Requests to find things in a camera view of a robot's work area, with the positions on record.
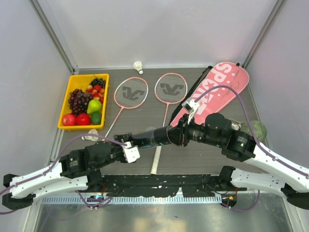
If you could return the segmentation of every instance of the yellow basket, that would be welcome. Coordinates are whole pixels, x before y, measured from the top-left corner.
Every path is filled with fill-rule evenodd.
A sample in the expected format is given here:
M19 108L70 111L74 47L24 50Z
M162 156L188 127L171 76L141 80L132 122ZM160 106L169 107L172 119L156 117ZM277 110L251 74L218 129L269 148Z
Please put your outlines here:
M86 126L64 126L62 124L63 116L66 114L72 113L72 110L69 108L70 107L69 105L70 93L73 92L75 89L81 89L83 92L85 92L87 89L87 86L95 78L99 78L99 79L102 78L103 80L106 80L105 92L104 92L104 102L103 102L102 108L99 111L102 114L101 124L100 125L86 125ZM63 100L62 109L61 109L61 113L60 113L60 117L58 121L58 128L66 130L66 131L103 129L109 80L110 80L110 76L108 74L72 75L69 79L66 96L64 97L64 100Z

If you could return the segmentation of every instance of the pink badminton racket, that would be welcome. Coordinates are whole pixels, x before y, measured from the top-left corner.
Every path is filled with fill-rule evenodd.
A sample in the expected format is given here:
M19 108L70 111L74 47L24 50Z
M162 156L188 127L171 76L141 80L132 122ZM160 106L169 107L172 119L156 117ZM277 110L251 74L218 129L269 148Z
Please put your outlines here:
M105 137L110 133L123 109L134 109L143 104L148 94L148 84L140 77L130 77L123 81L114 93L114 100L121 107L117 117L107 131Z
M187 82L183 76L177 73L167 73L160 77L154 88L156 98L166 104L163 120L164 127L169 105L180 103L185 98L188 90ZM158 146L155 150L154 161L150 174L156 174L157 172L161 149L162 147Z

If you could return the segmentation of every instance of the racket logo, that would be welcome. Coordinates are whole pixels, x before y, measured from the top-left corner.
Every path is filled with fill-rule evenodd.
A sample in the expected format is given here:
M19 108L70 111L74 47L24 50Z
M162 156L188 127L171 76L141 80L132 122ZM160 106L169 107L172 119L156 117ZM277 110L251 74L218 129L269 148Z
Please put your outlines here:
M176 96L176 95L180 94L180 92L177 91L178 89L183 89L182 85L174 85L174 87L171 88L170 85L167 84L167 83L161 83L160 86L161 86L164 94L172 95L172 96Z
M142 90L135 90L134 92L132 92L132 89L126 86L123 86L122 90L126 91L122 92L123 97L131 101L136 101L138 99L136 95L140 94L142 96L145 93L145 91Z

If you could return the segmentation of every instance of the pear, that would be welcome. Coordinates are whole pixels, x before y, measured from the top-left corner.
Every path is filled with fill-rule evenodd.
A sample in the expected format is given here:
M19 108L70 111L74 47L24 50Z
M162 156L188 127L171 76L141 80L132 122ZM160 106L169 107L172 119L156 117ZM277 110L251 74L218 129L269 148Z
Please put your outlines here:
M92 99L88 104L87 114L92 114L95 111L99 111L102 107L102 103L99 100Z

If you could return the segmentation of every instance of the white connector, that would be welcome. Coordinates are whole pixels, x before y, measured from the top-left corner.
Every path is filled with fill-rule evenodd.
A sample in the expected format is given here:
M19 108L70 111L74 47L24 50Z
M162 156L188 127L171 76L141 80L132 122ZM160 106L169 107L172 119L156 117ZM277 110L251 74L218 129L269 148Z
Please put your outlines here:
M190 124L190 121L193 119L194 115L196 114L198 108L200 107L200 104L198 102L195 102L194 99L188 98L182 103L182 107L185 108L189 112L188 124Z
M124 156L128 163L135 162L139 157L140 153L137 147L132 147L131 142L126 142L126 146L122 146L124 150Z

